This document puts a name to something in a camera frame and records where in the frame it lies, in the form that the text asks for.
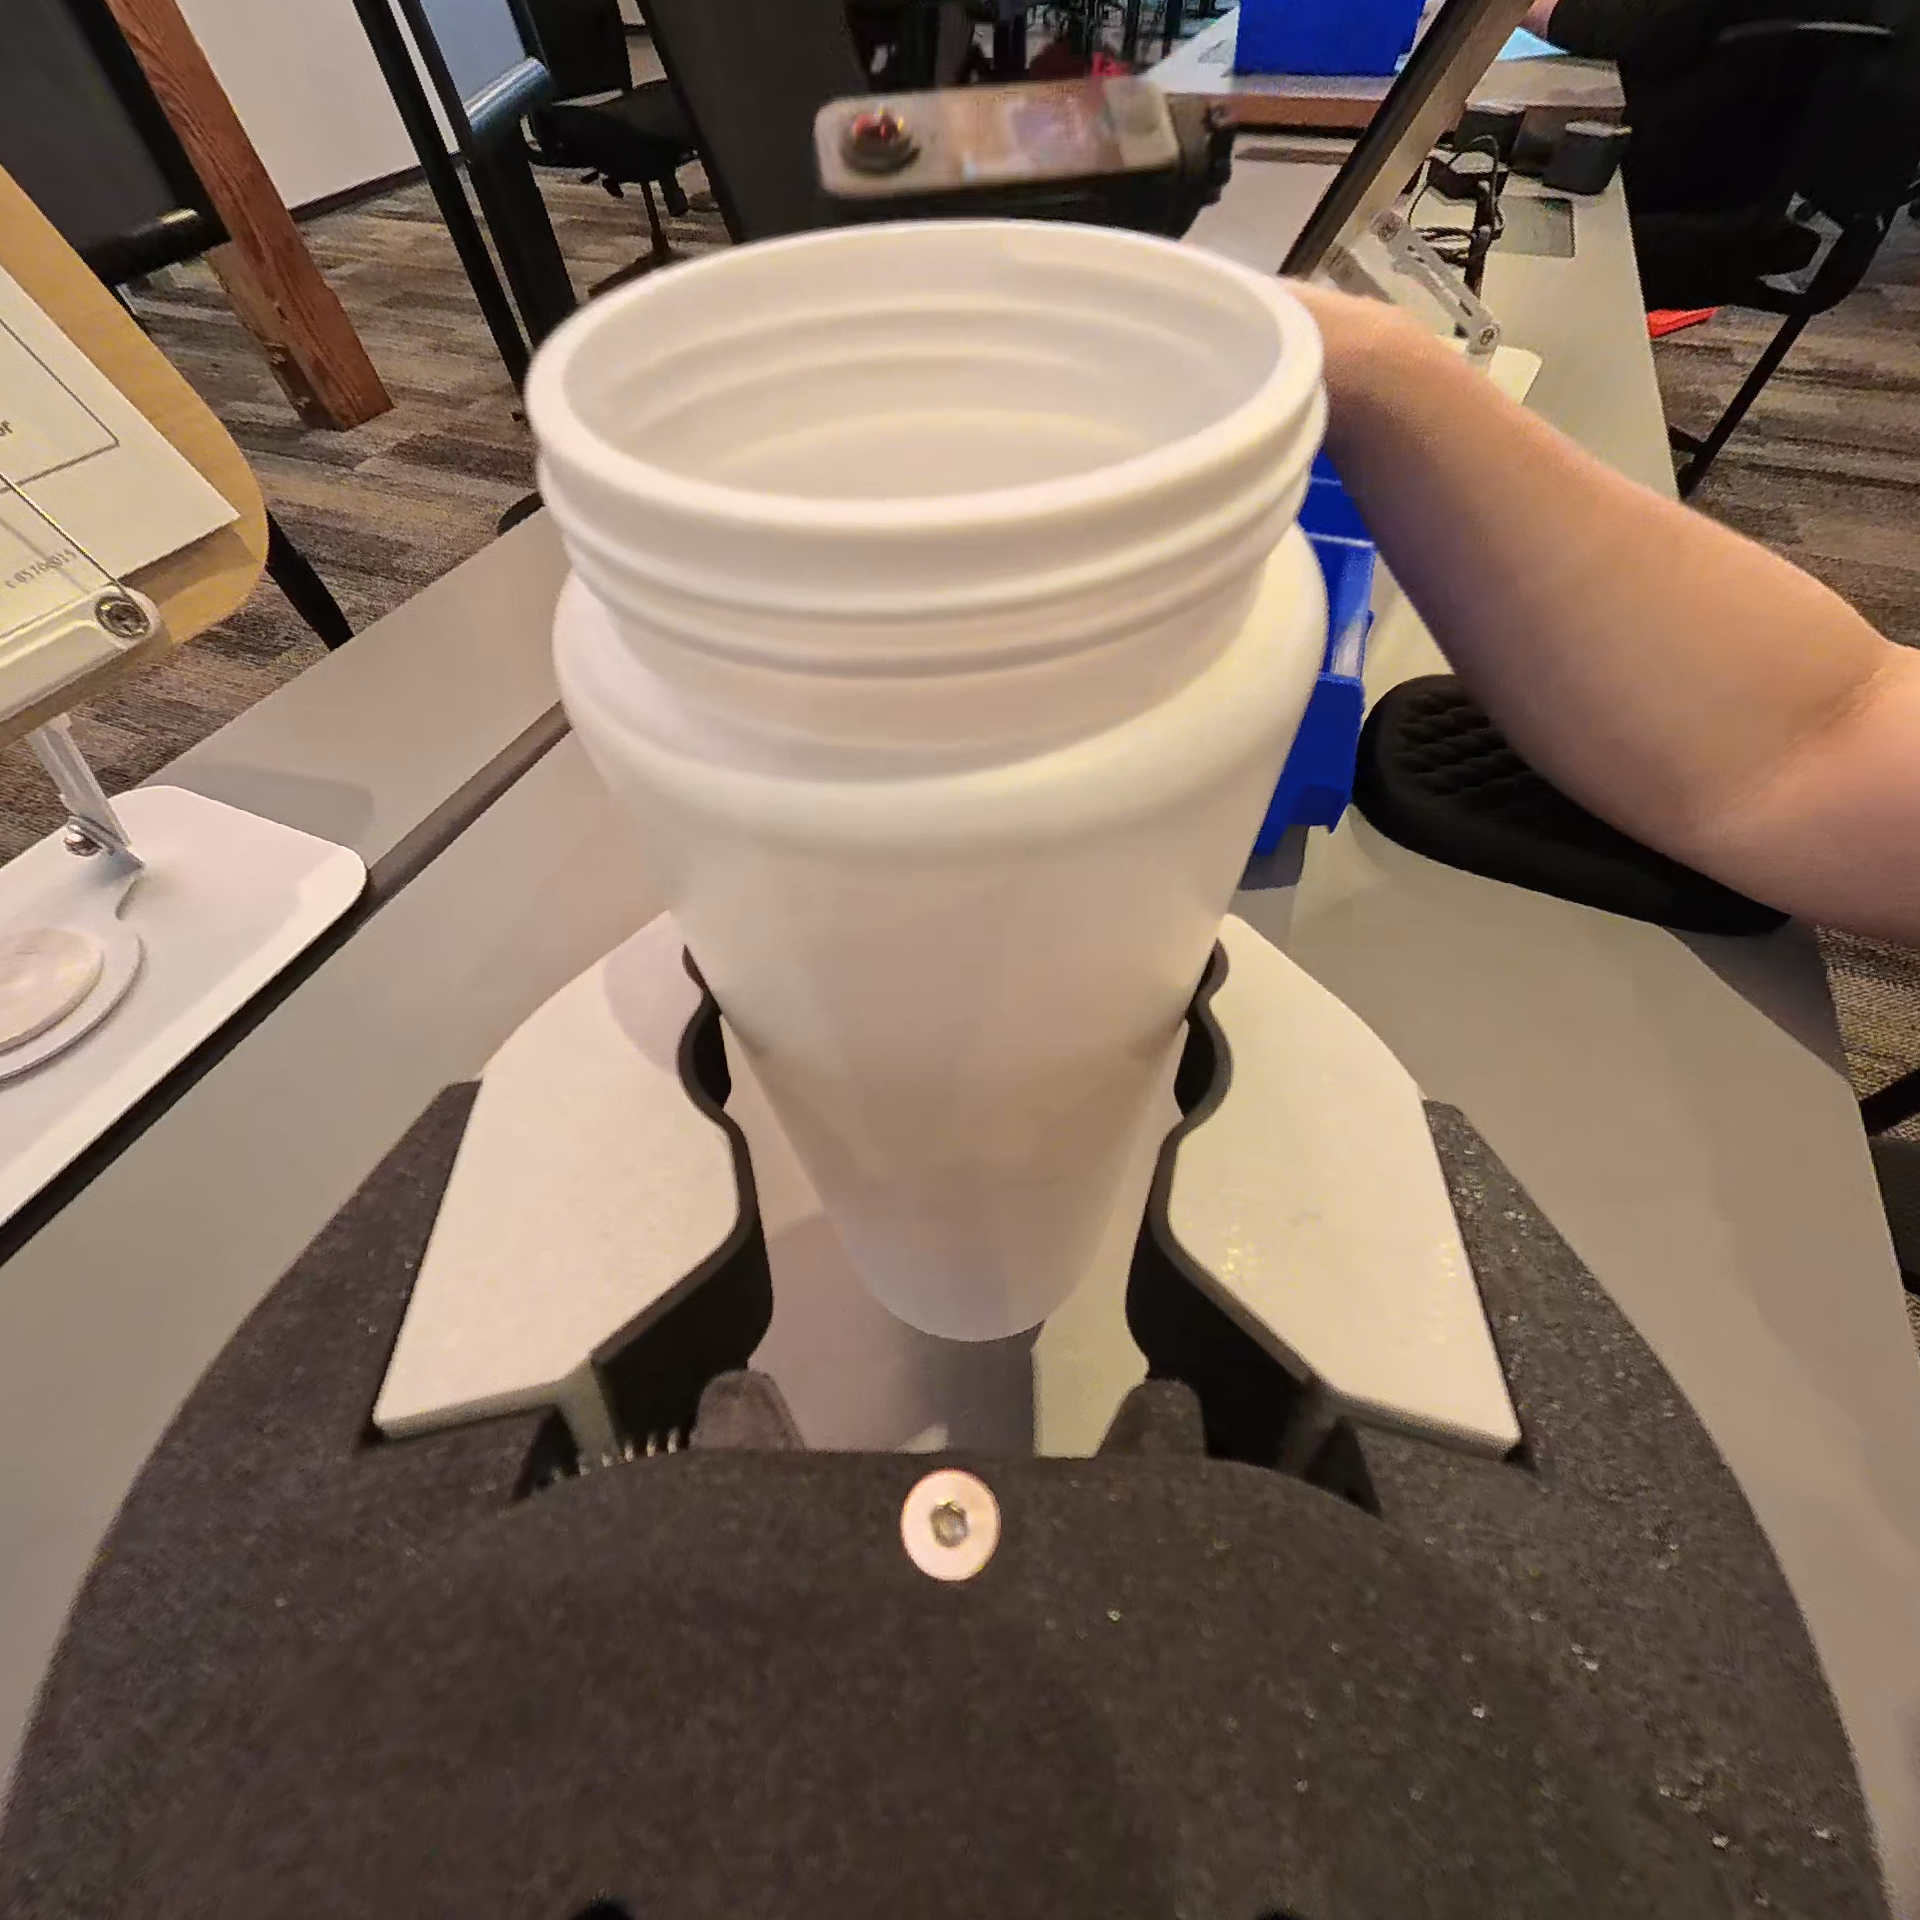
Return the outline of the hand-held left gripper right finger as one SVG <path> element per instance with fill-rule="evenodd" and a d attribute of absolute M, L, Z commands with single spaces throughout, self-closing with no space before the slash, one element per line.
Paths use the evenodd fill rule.
<path fill-rule="evenodd" d="M 1240 917 L 1194 992 L 1124 1287 L 1208 1452 L 1307 1476 L 1340 1426 L 1504 1457 L 1523 1423 L 1425 1096 Z"/>

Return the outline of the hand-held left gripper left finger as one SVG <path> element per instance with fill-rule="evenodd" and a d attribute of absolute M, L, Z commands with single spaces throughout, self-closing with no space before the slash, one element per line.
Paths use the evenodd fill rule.
<path fill-rule="evenodd" d="M 584 1463 L 683 1446 L 775 1312 L 723 1020 L 651 919 L 485 1066 L 373 1422 L 556 1412 Z"/>

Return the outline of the blue plastic bin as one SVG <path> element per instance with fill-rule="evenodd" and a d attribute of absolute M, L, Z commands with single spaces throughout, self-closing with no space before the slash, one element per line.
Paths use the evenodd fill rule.
<path fill-rule="evenodd" d="M 1377 624 L 1379 548 L 1325 449 L 1313 461 L 1300 525 L 1324 575 L 1328 637 L 1313 697 L 1253 846 L 1253 871 L 1275 857 L 1291 831 L 1337 828 L 1353 798 L 1365 714 L 1362 670 Z"/>
<path fill-rule="evenodd" d="M 1426 1 L 1240 1 L 1240 77 L 1393 77 Z"/>

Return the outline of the white plastic bottle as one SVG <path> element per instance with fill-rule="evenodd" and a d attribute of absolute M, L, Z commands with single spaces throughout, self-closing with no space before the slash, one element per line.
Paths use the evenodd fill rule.
<path fill-rule="evenodd" d="M 1084 223 L 860 223 L 584 306 L 524 386 L 562 704 L 871 1296 L 1080 1284 L 1328 649 L 1324 343 Z"/>

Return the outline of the person's right forearm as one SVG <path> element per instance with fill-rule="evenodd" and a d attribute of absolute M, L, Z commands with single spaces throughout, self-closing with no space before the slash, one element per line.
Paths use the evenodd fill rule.
<path fill-rule="evenodd" d="M 1538 775 L 1791 917 L 1919 944 L 1919 653 L 1657 495 L 1396 306 L 1293 278 L 1332 466 Z"/>

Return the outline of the white stand base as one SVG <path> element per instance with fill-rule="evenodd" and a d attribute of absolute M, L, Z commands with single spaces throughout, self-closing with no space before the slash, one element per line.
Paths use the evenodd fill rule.
<path fill-rule="evenodd" d="M 66 720 L 29 734 L 64 828 L 3 868 L 3 1217 L 354 906 L 363 860 L 175 783 L 107 799 Z"/>

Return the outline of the printed instruction sheet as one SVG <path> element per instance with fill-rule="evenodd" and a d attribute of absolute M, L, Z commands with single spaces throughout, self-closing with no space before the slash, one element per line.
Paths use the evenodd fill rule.
<path fill-rule="evenodd" d="M 235 506 L 3 274 L 3 636 L 235 520 Z"/>

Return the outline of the black chair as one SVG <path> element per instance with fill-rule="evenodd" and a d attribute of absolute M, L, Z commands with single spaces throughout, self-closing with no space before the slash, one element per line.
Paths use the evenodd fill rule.
<path fill-rule="evenodd" d="M 1717 28 L 1685 100 L 1635 125 L 1625 183 L 1649 304 L 1778 319 L 1712 426 L 1668 426 L 1680 497 L 1915 202 L 1915 37 L 1915 4 L 1772 4 Z"/>

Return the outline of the dark office chair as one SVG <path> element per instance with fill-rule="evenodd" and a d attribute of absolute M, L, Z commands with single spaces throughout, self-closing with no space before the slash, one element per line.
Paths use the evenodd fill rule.
<path fill-rule="evenodd" d="M 509 73 L 538 63 L 544 81 L 506 77 L 466 93 L 481 140 L 531 125 L 521 146 L 532 165 L 571 169 L 612 199 L 635 184 L 653 228 L 664 212 L 685 216 L 681 169 L 698 160 L 698 141 L 673 81 L 634 77 L 619 4 L 507 1 L 506 10 L 520 40 Z"/>

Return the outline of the document stand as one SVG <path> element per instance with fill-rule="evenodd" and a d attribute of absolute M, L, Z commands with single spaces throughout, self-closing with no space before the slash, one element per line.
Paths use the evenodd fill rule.
<path fill-rule="evenodd" d="M 1421 237 L 1405 206 L 1523 14 L 1523 1 L 1444 1 L 1433 14 L 1281 264 L 1288 281 L 1324 284 L 1443 321 L 1453 350 L 1512 399 L 1530 394 L 1543 358 L 1501 343 L 1496 316 Z"/>

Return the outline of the black metal table frame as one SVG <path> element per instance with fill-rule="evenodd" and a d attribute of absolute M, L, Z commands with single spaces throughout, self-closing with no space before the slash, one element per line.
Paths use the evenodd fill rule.
<path fill-rule="evenodd" d="M 579 306 L 524 120 L 554 100 L 525 4 L 356 1 L 352 10 L 515 388 Z"/>

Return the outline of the wooden post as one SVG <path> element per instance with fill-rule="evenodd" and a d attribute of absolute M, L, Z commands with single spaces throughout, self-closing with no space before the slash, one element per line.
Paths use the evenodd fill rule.
<path fill-rule="evenodd" d="M 107 8 L 226 231 L 208 263 L 298 416 L 346 431 L 388 413 L 388 388 L 178 4 Z"/>

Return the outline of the black smartphone on mount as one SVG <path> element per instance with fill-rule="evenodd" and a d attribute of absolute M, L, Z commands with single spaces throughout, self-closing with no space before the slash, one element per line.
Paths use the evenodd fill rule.
<path fill-rule="evenodd" d="M 1234 129 L 1143 76 L 884 89 L 823 105 L 811 152 L 841 206 L 1081 206 L 1172 226 L 1232 175 Z"/>

